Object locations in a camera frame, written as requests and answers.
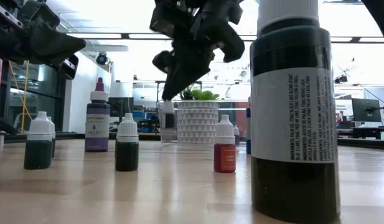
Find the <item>yellow cable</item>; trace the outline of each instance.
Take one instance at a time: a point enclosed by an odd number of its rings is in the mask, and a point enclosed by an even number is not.
[[[22,134],[24,130],[24,111],[26,110],[26,95],[27,95],[27,81],[29,79],[29,65],[30,61],[27,61],[27,67],[26,67],[26,83],[24,84],[24,104],[23,104],[23,112],[22,112]]]
[[[13,72],[13,67],[12,67],[11,61],[9,61],[9,68],[11,68],[13,79],[15,79],[16,88],[20,92],[19,86],[17,85],[17,79],[16,79],[16,76],[15,76],[15,73]],[[22,98],[22,95],[19,94],[19,97],[20,97],[20,100],[22,101],[22,105],[25,105],[24,101],[23,101],[23,98]],[[31,115],[30,115],[29,110],[27,109],[27,107],[26,107],[26,112],[27,112],[27,115],[29,116],[30,120],[32,120]]]

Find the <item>white patterned planter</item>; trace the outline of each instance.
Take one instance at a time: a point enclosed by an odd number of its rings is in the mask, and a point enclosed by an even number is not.
[[[218,103],[180,102],[177,111],[177,138],[182,143],[214,143],[218,124]]]

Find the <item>cap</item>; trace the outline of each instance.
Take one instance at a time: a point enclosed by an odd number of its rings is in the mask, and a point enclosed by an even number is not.
[[[138,142],[138,126],[131,113],[126,113],[124,120],[118,125],[118,142]]]
[[[312,19],[319,22],[319,1],[260,0],[258,33],[265,27],[285,19]]]
[[[216,126],[216,144],[234,144],[235,136],[233,133],[233,124],[229,121],[229,115],[222,115],[221,122]]]
[[[52,125],[52,137],[55,138],[56,137],[55,123],[52,122],[52,118],[51,117],[48,117],[48,120],[50,121],[50,123]]]
[[[37,117],[30,122],[27,140],[49,141],[52,139],[52,123],[48,120],[47,112],[38,111]]]
[[[101,77],[98,78],[95,91],[91,92],[91,100],[109,101],[109,93],[105,92],[105,84]]]
[[[237,127],[237,125],[235,125],[235,127],[233,128],[233,134],[234,135],[239,135],[240,134],[240,131],[239,131],[239,128]]]
[[[170,100],[165,100],[162,106],[162,113],[169,114],[175,113],[174,104]]]

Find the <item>wooden table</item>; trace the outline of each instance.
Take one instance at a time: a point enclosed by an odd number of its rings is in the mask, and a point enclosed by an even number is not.
[[[0,149],[0,224],[282,223],[251,207],[250,157],[213,172],[212,147],[141,142],[139,170],[115,172],[83,140],[57,141],[46,170],[24,170],[24,144]],[[342,223],[384,223],[384,151],[339,147]]]

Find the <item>robotic arm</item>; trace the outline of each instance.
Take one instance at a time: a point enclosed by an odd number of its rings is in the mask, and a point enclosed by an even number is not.
[[[173,39],[171,51],[156,55],[153,64],[167,74],[162,94],[171,100],[210,71],[213,50],[220,48],[224,62],[238,60],[243,41],[229,26],[238,24],[243,0],[155,0],[150,29]],[[384,0],[362,0],[384,35]]]
[[[0,0],[0,58],[46,64],[73,79],[78,65],[74,53],[85,41],[57,31],[60,19],[46,0],[22,2]]]

